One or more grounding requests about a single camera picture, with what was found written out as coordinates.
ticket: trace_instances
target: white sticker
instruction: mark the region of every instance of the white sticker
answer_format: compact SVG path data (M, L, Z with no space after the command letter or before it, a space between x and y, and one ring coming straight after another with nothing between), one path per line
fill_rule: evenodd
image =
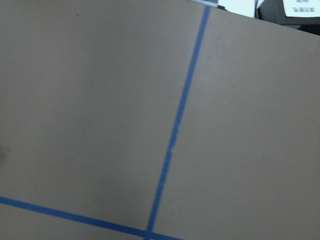
M320 17L320 0L283 0L287 17Z

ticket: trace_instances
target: black object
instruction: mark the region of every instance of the black object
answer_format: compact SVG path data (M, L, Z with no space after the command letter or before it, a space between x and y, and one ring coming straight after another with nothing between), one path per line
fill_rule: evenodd
M257 10L257 18L279 25L313 25L320 28L320 17L286 16L283 0L264 0Z

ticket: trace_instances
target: blue tape strip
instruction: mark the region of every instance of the blue tape strip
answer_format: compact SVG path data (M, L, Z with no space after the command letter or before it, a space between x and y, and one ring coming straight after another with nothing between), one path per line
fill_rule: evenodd
M6 198L3 196L0 196L0 204L16 207L20 209L25 209L32 212L37 212L40 214L50 215L50 216L58 217L61 219L67 219L74 222L88 224L88 225L92 225L92 226L96 226L104 229L109 229L109 230L113 230L113 231L117 231L125 234L135 235L138 237L144 237L146 235L146 231L141 229L137 229L129 226L123 226L116 223L102 221L102 220L94 219L91 217L81 216L81 215L60 211L60 210L56 210L56 209L52 209L44 206L38 206L38 205L34 205L27 202ZM158 233L151 233L151 238L154 240L181 240L179 238L166 236Z
M167 151L166 151L166 155L165 155L165 159L164 159L164 163L163 163L160 179L159 179L159 182L158 182L158 187L157 187L157 190L156 190L156 194L155 194L154 201L153 201L153 206L152 206L152 209L151 209L151 214L150 214L150 217L149 217L148 226L147 226L147 229L146 229L146 236L145 236L144 240L150 240L150 238L152 238L152 232L153 232L153 229L154 229L154 225L155 225L155 221L156 221L156 218L157 218L157 213L158 213L161 197L162 197L162 194L163 194L163 190L164 190L164 187L165 187L165 183L166 183L166 179L167 179L167 175L168 175L168 171L169 171L169 167L170 167L170 162L171 162L171 159L172 159L172 151L173 151L173 149L174 149L174 147L176 145L178 132L179 132L179 126L181 124L181 121L182 121L182 118L183 118L183 114L184 114L184 110L185 110L185 107L186 107L188 93L189 93L190 86L191 86L191 83L192 83L192 79L193 79L193 76L194 76L194 72L195 72L195 68L196 68L196 64L197 64L197 60L198 60L198 56L199 56L199 52L200 52L200 48L201 48L202 39L203 39L203 36L204 36L204 33L205 33L206 25L207 25L209 14L210 14L210 9L211 8L209 6L206 6L204 8L201 24L200 24L200 27L199 27L198 35L196 37L196 42L195 42L195 45L194 45L192 58L191 58L191 61L190 61L188 72L187 72L184 88L183 88L181 99L180 99L180 103L179 103L179 106L178 106L178 110L177 110L177 113L176 113L176 117L175 117L173 129L172 129L172 132L171 132L169 145L167 147Z

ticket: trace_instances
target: blue tape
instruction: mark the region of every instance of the blue tape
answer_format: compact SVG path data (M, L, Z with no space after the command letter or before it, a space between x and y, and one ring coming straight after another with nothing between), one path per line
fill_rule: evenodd
M44 206L38 206L38 205L34 205L27 202L6 198L3 196L0 196L0 204L16 207L20 209L25 209L25 210L29 210L29 211L40 213L40 214L50 215L50 216L58 217L61 219L71 220L71 221L82 223L82 224L88 224L88 225L92 225L92 226L96 226L104 229L109 229L109 230L113 230L113 231L117 231L125 234L130 234L138 237L144 237L146 235L146 231L141 229L137 229L129 226L123 226L120 224L116 224L108 221L102 221L102 220L94 219L91 217L81 216L81 215L60 211L60 210L56 210L56 209L52 209ZM181 240L179 238L166 236L158 233L151 233L151 238L154 240Z
M195 41L195 45L194 45L194 49L193 49L193 53L192 53L192 57L191 57L191 61L190 61L190 65L189 65L189 69L187 72L187 76L185 79L185 84L183 87L183 91L182 91L182 95L181 95L181 99L180 99L180 103L178 106L178 110L176 113L176 117L175 117L175 121L174 121L174 125L173 125L173 129L171 132L171 137L170 137L170 141L167 147L167 151L166 151L166 155L165 155L165 159L164 159L164 163L163 163L163 167L162 167L162 171L161 171L161 175L160 175L160 179L158 182L158 187L156 190L156 194L154 197L154 201L153 201L153 206L151 209L151 214L149 217L149 222L147 225L147 229L146 229L146 236L144 237L144 240L150 240L152 238L152 232L154 229L154 225L155 225L155 221L157 218L157 213L159 210L159 205L160 205L160 201L161 201L161 197L163 194L163 190L165 187L165 183L166 183L166 179L167 179L167 175L168 175L168 171L169 171L169 167L170 167L170 162L172 159L172 151L176 145L176 141L177 141L177 137L178 137L178 133L179 133L179 126L181 124L182 118L183 118L183 114L184 114L184 110L186 107L186 103L187 103L187 98L188 98L188 93L190 90L190 86L192 83L192 79L194 76L194 72L195 72L195 68L196 68L196 64L197 64L197 60L198 60L198 56L199 56L199 52L200 52L200 48L201 48L201 43L203 40L203 36L205 33L205 29L206 29L206 25L208 22L208 18L209 18L209 14L210 14L210 7L206 6L204 8L204 12L203 12L203 16L202 16L202 20L200 23L200 27L199 27L199 31L196 37L196 41Z

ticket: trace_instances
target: gray surface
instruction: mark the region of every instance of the gray surface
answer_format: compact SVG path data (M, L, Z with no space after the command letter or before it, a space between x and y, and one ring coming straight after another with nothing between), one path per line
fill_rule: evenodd
M320 239L320 39L212 10L155 231Z
M144 230L202 11L2 1L0 195Z
M141 237L0 204L2 240L142 240Z
M146 229L203 9L2 1L0 196ZM156 233L320 238L319 51L315 35L211 10ZM3 239L134 239L0 212Z

